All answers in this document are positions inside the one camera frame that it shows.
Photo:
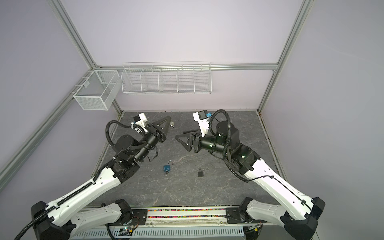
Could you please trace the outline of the grey padlock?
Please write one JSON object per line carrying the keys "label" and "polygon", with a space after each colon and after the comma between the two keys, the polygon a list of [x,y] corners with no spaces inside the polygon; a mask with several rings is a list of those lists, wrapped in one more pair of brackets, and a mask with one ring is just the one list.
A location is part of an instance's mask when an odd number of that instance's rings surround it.
{"label": "grey padlock", "polygon": [[201,168],[198,169],[198,177],[199,178],[204,177],[204,171]]}

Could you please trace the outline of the blue padlock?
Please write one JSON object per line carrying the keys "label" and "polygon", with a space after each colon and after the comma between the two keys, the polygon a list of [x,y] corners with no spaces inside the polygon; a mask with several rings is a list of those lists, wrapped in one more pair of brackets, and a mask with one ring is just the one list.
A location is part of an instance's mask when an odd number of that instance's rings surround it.
{"label": "blue padlock", "polygon": [[173,161],[169,160],[166,165],[164,165],[163,170],[165,174],[169,174],[172,169]]}

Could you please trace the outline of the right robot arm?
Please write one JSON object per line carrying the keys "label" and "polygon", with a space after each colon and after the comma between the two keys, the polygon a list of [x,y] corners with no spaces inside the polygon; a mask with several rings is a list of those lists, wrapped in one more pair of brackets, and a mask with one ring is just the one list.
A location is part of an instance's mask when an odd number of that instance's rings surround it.
{"label": "right robot arm", "polygon": [[261,203],[247,197],[228,220],[236,223],[269,222],[283,227],[296,240],[310,240],[316,233],[325,202],[311,198],[274,172],[250,147],[240,142],[240,132],[233,124],[219,122],[215,134],[182,134],[176,140],[189,152],[206,150],[223,158],[230,171],[245,183],[256,183],[278,205]]}

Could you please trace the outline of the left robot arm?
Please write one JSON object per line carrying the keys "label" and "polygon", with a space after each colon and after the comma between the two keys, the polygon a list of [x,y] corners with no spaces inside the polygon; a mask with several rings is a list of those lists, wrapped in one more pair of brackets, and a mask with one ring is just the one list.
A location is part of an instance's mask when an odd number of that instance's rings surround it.
{"label": "left robot arm", "polygon": [[82,209],[131,178],[140,169],[139,163],[167,139],[170,116],[151,123],[145,114],[139,114],[134,120],[129,125],[116,120],[107,123],[105,136],[114,157],[70,193],[49,203],[40,201],[33,205],[32,220],[17,234],[17,240],[29,229],[34,230],[38,240],[68,240],[101,225],[132,223],[136,216],[123,199],[95,210],[83,212]]}

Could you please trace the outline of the white mesh box basket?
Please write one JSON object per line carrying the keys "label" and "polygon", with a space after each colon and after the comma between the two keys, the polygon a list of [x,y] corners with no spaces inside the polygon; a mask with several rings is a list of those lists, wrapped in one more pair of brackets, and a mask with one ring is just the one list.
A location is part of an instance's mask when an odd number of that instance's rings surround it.
{"label": "white mesh box basket", "polygon": [[108,111],[121,88],[118,71],[93,70],[74,93],[83,110]]}

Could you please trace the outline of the aluminium front rail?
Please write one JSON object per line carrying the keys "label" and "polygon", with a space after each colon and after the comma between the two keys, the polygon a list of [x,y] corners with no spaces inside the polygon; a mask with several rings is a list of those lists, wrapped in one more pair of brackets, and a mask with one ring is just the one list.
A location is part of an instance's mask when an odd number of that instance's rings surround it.
{"label": "aluminium front rail", "polygon": [[129,209],[122,204],[112,203],[110,205],[92,209],[89,211],[79,211],[77,213],[66,213],[65,208],[54,210],[49,214],[49,220],[53,224],[64,227],[70,225],[73,229],[72,235],[84,232],[93,228],[107,225],[112,229],[122,229],[124,232],[132,232],[138,227],[155,226],[177,226],[177,225],[230,225],[225,218],[226,208],[239,208],[255,220],[264,220],[267,223],[281,226],[283,228],[312,229],[317,225],[312,216],[313,210],[304,211],[301,217],[295,218],[284,206],[261,203],[251,198],[246,198],[238,207],[213,206],[213,207],[181,207],[181,208],[147,208],[148,218],[143,226],[111,226],[120,217],[129,216],[133,209]]}

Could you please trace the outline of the aluminium frame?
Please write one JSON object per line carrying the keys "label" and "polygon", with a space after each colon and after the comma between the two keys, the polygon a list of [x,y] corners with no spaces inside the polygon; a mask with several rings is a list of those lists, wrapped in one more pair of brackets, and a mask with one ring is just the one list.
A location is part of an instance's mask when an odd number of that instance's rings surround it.
{"label": "aluminium frame", "polygon": [[[75,46],[80,51],[81,56],[86,58],[86,63],[90,61],[90,53],[86,50],[85,44],[82,42],[79,34],[75,30],[73,23],[70,20],[66,10],[63,7],[61,1],[48,1],[49,6],[57,16],[57,19],[62,23],[65,31],[69,34]],[[255,71],[255,70],[269,70],[273,71],[273,76],[270,83],[267,86],[267,90],[264,93],[259,109],[262,109],[267,101],[267,97],[272,90],[274,80],[277,78],[278,71],[282,69],[286,58],[288,57],[294,42],[300,34],[300,30],[303,27],[304,21],[307,18],[314,2],[303,1],[299,9],[299,13],[294,22],[294,26],[290,32],[289,38],[283,48],[283,52],[277,63],[247,63],[247,64],[198,64],[193,62],[191,64],[177,63],[175,65],[148,65],[144,68],[150,70],[159,69],[161,71],[174,70],[177,72],[181,71],[192,71],[192,70],[205,70],[210,71]],[[27,159],[41,144],[44,138],[50,133],[57,122],[69,109],[73,101],[75,100],[76,92],[81,88],[81,85],[85,83],[86,79],[91,74],[97,71],[120,71],[121,67],[117,66],[97,66],[96,63],[91,64],[91,68],[84,74],[79,80],[78,84],[74,86],[74,89],[67,94],[67,96],[61,101],[59,105],[50,113],[50,115],[39,125],[39,127],[24,141],[20,148],[10,158],[10,160],[1,167],[1,190],[4,190],[6,186],[11,182],[12,178],[21,169]]]}

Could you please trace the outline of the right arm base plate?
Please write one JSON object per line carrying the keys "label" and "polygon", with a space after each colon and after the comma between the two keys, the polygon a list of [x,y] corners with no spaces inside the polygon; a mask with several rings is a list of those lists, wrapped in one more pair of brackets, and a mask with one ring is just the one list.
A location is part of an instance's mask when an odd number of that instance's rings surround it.
{"label": "right arm base plate", "polygon": [[264,220],[255,220],[252,219],[244,211],[241,211],[239,208],[226,208],[225,218],[227,219],[228,224],[264,224]]}

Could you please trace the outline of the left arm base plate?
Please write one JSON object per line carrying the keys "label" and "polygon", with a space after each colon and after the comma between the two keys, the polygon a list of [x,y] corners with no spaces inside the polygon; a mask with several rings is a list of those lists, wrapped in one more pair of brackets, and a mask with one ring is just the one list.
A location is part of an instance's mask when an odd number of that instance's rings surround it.
{"label": "left arm base plate", "polygon": [[143,226],[148,218],[147,209],[133,209],[129,216],[120,217],[116,222],[111,223],[111,226]]}

